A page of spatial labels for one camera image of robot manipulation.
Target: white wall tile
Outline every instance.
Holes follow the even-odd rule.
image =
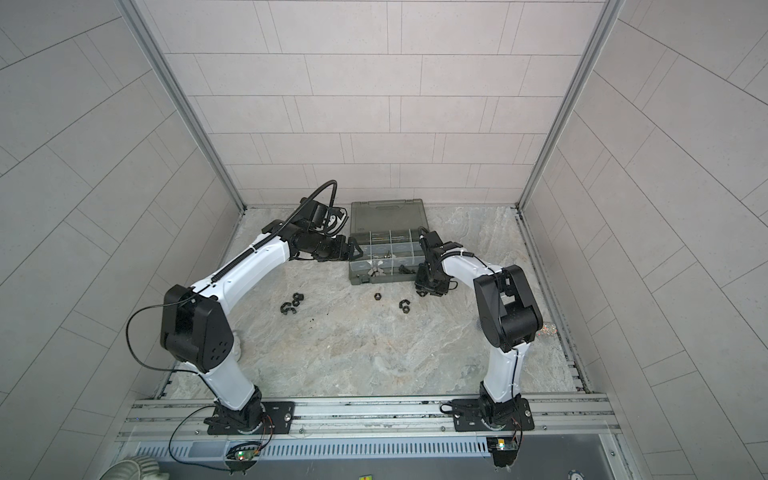
[[[31,476],[106,351],[67,330],[56,331],[0,406],[3,478]]]
[[[696,372],[696,366],[690,361],[690,357],[685,351],[676,353],[643,369],[645,378],[650,386],[658,385],[659,383],[664,383],[692,372]]]
[[[519,134],[448,134],[445,164],[511,164],[520,148]]]
[[[421,94],[517,95],[529,60],[525,55],[424,55]]]
[[[101,53],[99,52],[98,48],[96,48],[96,45],[94,45],[94,42],[92,42],[88,37],[87,32],[74,37],[73,40],[74,43],[78,44],[80,50],[83,52],[85,57],[88,58],[88,61],[91,63],[91,65],[93,65],[93,68],[96,69],[99,76],[102,80],[104,80],[104,83],[107,84],[112,93],[116,93],[118,90],[123,88],[123,84],[120,83],[117,75],[114,74],[114,71],[112,71],[112,68],[109,66],[107,61],[105,61],[104,57],[101,56]]]
[[[170,53],[266,53],[252,2],[150,0],[147,6]]]
[[[608,161],[589,194],[640,276],[648,275],[683,246],[616,160]]]
[[[622,167],[654,129],[645,115],[595,73],[581,92],[576,112]]]
[[[266,205],[296,205],[302,197],[312,193],[313,188],[269,188],[258,190]]]
[[[262,160],[250,134],[211,134],[209,137],[225,165],[270,162],[269,158]]]
[[[0,28],[24,55],[31,55],[119,16],[110,2],[29,0],[3,5]]]
[[[571,346],[574,348],[579,359],[581,359],[581,364],[589,365],[598,359],[600,354],[594,346],[592,335],[589,333],[584,316],[581,315],[579,305],[576,303],[576,297],[568,285],[558,259],[554,259],[554,262],[548,268],[548,273],[560,307],[560,313],[565,318],[566,328],[568,328],[574,339],[574,343]]]
[[[428,164],[434,146],[434,134],[352,134],[356,164]]]
[[[197,54],[214,95],[309,95],[302,55]]]
[[[171,175],[145,140],[88,194],[78,209],[120,242]]]
[[[683,350],[615,237],[592,256],[589,266],[641,367]]]
[[[59,430],[31,480],[82,478],[102,439],[101,435]]]
[[[306,132],[388,132],[387,97],[296,97]]]
[[[282,97],[196,97],[213,133],[291,132]]]
[[[48,146],[95,187],[163,119],[147,89],[135,81],[79,118]]]
[[[487,188],[414,188],[413,197],[425,204],[483,204]]]
[[[491,132],[545,134],[558,113],[560,97],[502,97],[498,99]]]
[[[114,419],[107,415],[101,415],[85,410],[72,409],[61,426],[62,430],[70,432],[91,433],[92,435],[105,435]]]
[[[739,199],[768,178],[768,105],[690,60],[675,61],[643,111]]]
[[[482,120],[480,121],[480,130],[478,133],[487,134],[491,132],[493,117],[496,115],[496,105],[498,105],[498,97],[485,98],[485,107],[483,108]]]
[[[565,94],[580,58],[579,55],[533,55],[520,95],[554,97]]]
[[[400,187],[461,188],[467,184],[469,165],[402,164]]]
[[[571,225],[579,247],[585,248],[605,225],[605,220],[568,165],[554,183],[552,195]]]
[[[385,2],[270,2],[283,53],[386,53]]]
[[[343,164],[338,134],[263,134],[273,164]]]
[[[768,368],[768,350],[701,265],[693,265],[654,293],[664,314],[744,442],[765,442],[760,412],[768,385],[755,378]],[[733,354],[723,362],[719,352]]]
[[[768,263],[734,280],[723,292],[757,336],[768,343]]]
[[[172,285],[185,284],[213,227],[199,207],[192,210],[157,268],[157,275]]]
[[[682,450],[647,453],[644,457],[650,472],[654,475],[692,475],[694,473]]]
[[[616,22],[594,70],[623,96],[634,100],[667,50],[623,22]]]
[[[680,444],[665,420],[618,322],[612,322],[597,332],[594,342],[642,452],[678,450]],[[648,422],[649,418],[657,421]]]
[[[122,18],[90,30],[88,37],[123,85],[150,69],[149,62]]]
[[[402,2],[386,4],[387,53],[402,53]]]
[[[75,309],[113,330],[120,329],[173,240],[154,217],[142,215]]]
[[[516,204],[523,194],[522,188],[489,188],[485,197],[487,204]]]
[[[469,132],[480,128],[483,97],[403,97],[403,132]]]
[[[509,5],[404,2],[402,53],[496,55]]]
[[[6,64],[15,63],[24,58],[22,51],[2,31],[0,31],[0,57]]]
[[[765,33],[767,16],[763,2],[655,2],[639,29],[727,78]]]
[[[531,165],[480,165],[476,187],[523,188]]]
[[[104,252],[110,255],[118,248],[118,242],[109,236],[109,234],[103,231],[96,223],[93,223],[91,219],[83,215],[83,213],[75,208],[65,221],[70,227],[80,232],[85,238],[95,243],[97,247],[101,248]]]
[[[660,286],[672,280],[677,274],[683,272],[694,263],[696,263],[696,257],[687,247],[682,247],[652,272],[643,277],[643,281],[650,292],[653,293]]]
[[[107,348],[112,345],[115,337],[118,336],[118,333],[113,329],[107,328],[74,310],[67,315],[67,318],[61,324],[61,328],[77,333],[79,336],[83,336]]]
[[[552,247],[581,310],[582,322],[586,322],[605,308],[608,302],[569,225],[562,227],[560,233],[553,237]]]
[[[154,217],[154,219],[157,220],[160,225],[162,225],[163,228],[168,231],[168,233],[174,237],[179,234],[179,226],[176,225],[176,223],[168,216],[168,214],[165,213],[165,210],[163,210],[160,205],[157,204],[157,202],[152,202],[149,208],[147,208],[147,212],[149,212],[149,214],[152,215],[152,217]]]
[[[195,151],[165,184],[155,201],[181,227],[214,176],[203,154]]]
[[[13,241],[3,242],[0,279],[5,280],[90,188],[71,168],[42,147],[0,177],[0,220]]]
[[[197,59],[191,53],[166,54],[165,59],[170,64],[181,89],[187,95],[212,95],[208,81],[200,69]]]
[[[762,475],[701,375],[662,383],[654,393],[698,478],[760,480]]]
[[[232,170],[243,188],[309,187],[301,165],[233,165]]]
[[[277,36],[275,21],[272,19],[272,9],[269,2],[254,2],[253,7],[259,15],[259,26],[264,34],[266,49],[269,53],[283,53],[280,37]]]
[[[315,95],[418,95],[422,58],[306,55],[306,67]]]
[[[17,159],[111,95],[74,41],[3,68],[0,90],[0,146]]]
[[[768,260],[768,227],[660,130],[627,172],[718,285]]]
[[[526,3],[514,55],[581,55],[600,14],[591,3]]]
[[[328,165],[317,164],[315,175],[319,182],[331,178],[345,188],[377,188],[389,186],[389,165]]]
[[[589,333],[594,335],[599,332],[604,326],[616,320],[614,311],[609,306],[603,308],[597,315],[587,320],[587,328]]]
[[[62,223],[0,286],[5,298],[1,391],[11,391],[108,258]],[[36,294],[41,291],[44,296]]]
[[[583,182],[602,153],[603,144],[574,112],[558,140],[558,149]]]

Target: vent grille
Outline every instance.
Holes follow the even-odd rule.
[[[195,462],[220,462],[225,451],[242,441],[227,442],[215,457],[189,456],[194,443],[178,442],[174,456]],[[149,455],[158,461],[172,461],[167,443],[141,442],[136,455]],[[317,460],[335,458],[396,458],[396,457],[487,457],[490,456],[485,437],[457,439],[287,439],[273,440],[261,453],[262,460]]]

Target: gray work surface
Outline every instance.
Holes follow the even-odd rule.
[[[247,211],[227,258],[235,257],[271,220],[291,209]],[[523,392],[572,392],[573,379],[557,329],[541,297],[528,252],[509,207],[427,207],[443,241],[462,243],[486,263],[518,264],[545,318],[525,359]],[[443,297],[420,298],[413,283],[352,286],[346,262],[291,261],[269,272],[232,309],[240,333],[239,361],[265,397],[476,394],[490,345],[475,326],[473,289],[461,284]],[[295,315],[280,304],[301,292]],[[375,301],[374,293],[382,299]],[[411,301],[411,311],[398,308]],[[169,399],[212,398],[196,377],[174,374]]]
[[[572,470],[585,480],[613,479],[597,435],[531,435],[524,438],[509,472],[495,469],[490,458],[278,460],[255,464],[245,478],[358,480],[372,475],[373,480],[568,480]],[[226,472],[177,463],[161,463],[161,471],[185,480],[230,478]]]

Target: plastic storage box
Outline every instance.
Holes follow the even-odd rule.
[[[349,235],[363,256],[349,262],[352,285],[414,281],[424,261],[419,227],[429,229],[420,199],[353,202]]]

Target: black cable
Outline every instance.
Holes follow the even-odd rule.
[[[159,369],[159,368],[157,368],[156,366],[149,366],[149,365],[147,365],[146,363],[144,363],[144,362],[142,362],[141,360],[139,360],[139,357],[137,357],[137,356],[136,356],[136,353],[134,353],[134,348],[131,346],[131,337],[128,335],[128,327],[130,327],[130,326],[131,326],[131,321],[132,321],[132,320],[134,319],[134,317],[135,317],[136,315],[138,315],[139,313],[141,313],[141,312],[143,312],[143,311],[145,311],[145,310],[149,310],[150,308],[159,308],[159,307],[161,307],[161,306],[165,307],[165,306],[173,306],[173,305],[182,305],[182,304],[184,304],[184,303],[186,303],[186,302],[189,302],[190,300],[192,300],[192,299],[193,299],[193,298],[194,298],[194,297],[195,297],[195,296],[196,296],[198,293],[201,293],[201,292],[203,292],[203,291],[204,291],[206,288],[208,288],[209,286],[210,286],[210,285],[206,285],[205,287],[203,287],[203,289],[202,289],[200,292],[191,292],[191,293],[192,293],[192,295],[190,295],[188,298],[186,298],[186,299],[184,299],[184,300],[179,300],[178,302],[173,302],[173,303],[162,303],[162,304],[160,304],[160,305],[150,305],[150,306],[146,306],[146,307],[144,307],[144,308],[140,308],[139,310],[136,310],[136,311],[134,312],[134,314],[133,314],[133,315],[131,315],[130,317],[128,317],[128,321],[127,321],[127,322],[126,322],[126,324],[125,324],[125,342],[126,342],[126,343],[127,343],[127,345],[128,345],[128,351],[129,351],[129,352],[131,352],[131,356],[133,356],[133,357],[134,357],[134,360],[136,360],[136,361],[138,362],[138,364],[139,364],[139,365],[143,366],[145,369],[149,369],[149,370],[155,370],[156,372],[187,372],[187,373],[194,373],[195,375],[199,375],[197,372],[193,372],[192,370],[184,370],[184,369]]]
[[[200,407],[199,409],[195,410],[191,414],[187,415],[187,417],[184,420],[181,421],[181,423],[176,427],[174,432],[170,434],[170,438],[168,439],[168,454],[170,455],[170,457],[173,460],[176,460],[177,462],[179,462],[182,465],[195,465],[197,467],[208,468],[209,470],[217,470],[219,472],[229,472],[229,473],[232,473],[233,470],[231,468],[218,468],[218,467],[212,467],[210,465],[203,465],[202,463],[182,462],[181,460],[176,458],[176,456],[174,456],[174,451],[170,449],[170,443],[174,440],[174,435],[176,435],[176,432],[178,432],[179,428],[184,424],[184,422],[189,420],[189,418],[192,415],[194,415],[195,413],[198,413],[200,410],[202,410],[202,409],[209,409],[211,407],[215,407],[215,405],[206,405],[204,407]]]

